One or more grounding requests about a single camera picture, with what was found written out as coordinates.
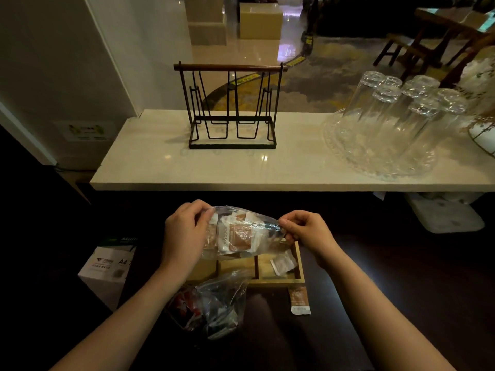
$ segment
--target forearm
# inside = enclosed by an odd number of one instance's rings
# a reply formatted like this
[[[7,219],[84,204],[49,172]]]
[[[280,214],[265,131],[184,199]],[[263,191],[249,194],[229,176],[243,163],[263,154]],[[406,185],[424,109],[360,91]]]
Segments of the forearm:
[[[123,306],[72,349],[52,370],[128,369],[182,276],[161,268]]]
[[[375,365],[384,370],[454,370],[342,250],[323,256],[325,269]]]

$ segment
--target clear plastic bag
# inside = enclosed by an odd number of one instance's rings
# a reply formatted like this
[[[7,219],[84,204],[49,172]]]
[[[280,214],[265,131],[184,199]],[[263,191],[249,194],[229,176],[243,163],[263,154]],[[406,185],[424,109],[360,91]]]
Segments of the clear plastic bag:
[[[204,243],[204,259],[248,258],[290,248],[286,232],[269,216],[231,206],[216,206]]]
[[[252,271],[238,269],[186,287],[172,298],[168,312],[186,331],[201,331],[210,340],[221,338],[242,324],[251,278]]]

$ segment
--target wooden handle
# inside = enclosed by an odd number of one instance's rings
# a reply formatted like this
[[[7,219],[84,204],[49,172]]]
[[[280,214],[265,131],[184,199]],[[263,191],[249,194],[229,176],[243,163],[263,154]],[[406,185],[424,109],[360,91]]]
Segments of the wooden handle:
[[[283,72],[287,71],[287,66],[282,68]],[[183,64],[179,62],[174,64],[174,70],[179,72],[270,72],[277,73],[280,66],[256,66],[256,65],[216,65],[216,64]]]

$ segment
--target wooden divider tray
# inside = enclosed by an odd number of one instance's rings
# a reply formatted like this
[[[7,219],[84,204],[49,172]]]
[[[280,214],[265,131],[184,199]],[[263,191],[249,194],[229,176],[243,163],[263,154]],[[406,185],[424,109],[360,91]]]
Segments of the wooden divider tray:
[[[270,259],[273,259],[276,254],[262,254],[251,258],[223,261],[201,259],[186,282],[198,284],[235,269],[250,268],[253,276],[249,283],[250,286],[288,287],[304,285],[304,273],[297,242],[292,245],[291,251],[298,261],[298,266],[284,276],[277,276],[270,262]]]

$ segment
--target hand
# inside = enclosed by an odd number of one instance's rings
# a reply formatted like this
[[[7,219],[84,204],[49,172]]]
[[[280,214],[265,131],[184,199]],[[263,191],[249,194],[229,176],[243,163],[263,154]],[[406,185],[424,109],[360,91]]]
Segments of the hand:
[[[307,211],[292,211],[283,215],[280,226],[288,231],[289,242],[301,240],[316,257],[318,262],[340,250],[327,224],[319,214]]]
[[[173,268],[174,273],[185,280],[200,259],[207,236],[207,226],[215,209],[195,200],[184,203],[165,220],[161,268]]]

